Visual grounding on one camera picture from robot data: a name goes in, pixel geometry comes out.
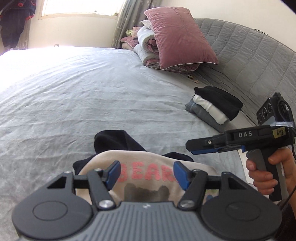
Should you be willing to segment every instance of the bed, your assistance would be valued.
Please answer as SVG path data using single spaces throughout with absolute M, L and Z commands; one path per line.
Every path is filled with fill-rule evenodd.
M 218 134 L 185 110 L 195 84 L 149 69 L 132 51 L 59 47 L 0 57 L 0 240 L 17 234 L 13 207 L 93 154 L 96 133 L 123 129 L 147 151 L 179 152 L 245 180 L 237 151 L 191 155 L 188 139 Z M 251 124 L 240 113 L 237 127 Z

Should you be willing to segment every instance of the gray upholstered headboard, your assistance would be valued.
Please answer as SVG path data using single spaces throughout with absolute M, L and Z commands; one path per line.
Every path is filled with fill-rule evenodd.
M 202 64 L 197 75 L 207 84 L 238 97 L 243 112 L 257 123 L 256 112 L 280 92 L 296 116 L 296 53 L 251 28 L 217 19 L 195 19 L 219 64 Z

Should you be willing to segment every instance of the pink cushion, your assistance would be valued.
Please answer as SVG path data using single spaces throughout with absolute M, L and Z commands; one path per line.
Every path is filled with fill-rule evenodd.
M 132 48 L 128 43 L 122 43 L 122 46 L 121 46 L 121 47 L 122 47 L 123 49 L 133 51 L 133 48 Z
M 128 43 L 132 48 L 139 44 L 137 39 L 133 39 L 131 36 L 124 37 L 120 40 L 123 43 Z
M 138 32 L 140 30 L 140 27 L 133 27 L 133 34 L 132 34 L 132 39 L 138 39 Z
M 215 52 L 188 9 L 157 7 L 146 10 L 145 15 L 153 27 L 161 69 L 180 64 L 218 64 Z

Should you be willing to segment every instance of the window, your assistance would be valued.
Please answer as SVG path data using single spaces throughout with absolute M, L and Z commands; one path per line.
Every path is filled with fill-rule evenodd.
M 45 0 L 42 16 L 61 13 L 92 13 L 116 16 L 125 0 Z

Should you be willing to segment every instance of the gray handle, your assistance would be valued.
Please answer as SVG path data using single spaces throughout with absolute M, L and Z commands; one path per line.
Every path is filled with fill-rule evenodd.
M 279 183 L 274 187 L 274 192 L 269 195 L 269 199 L 273 202 L 280 201 L 289 196 L 286 178 L 282 164 L 271 165 L 268 158 L 276 151 L 276 148 L 266 148 L 262 150 L 252 150 L 247 153 L 247 158 L 256 163 L 257 169 L 260 171 L 271 172 Z

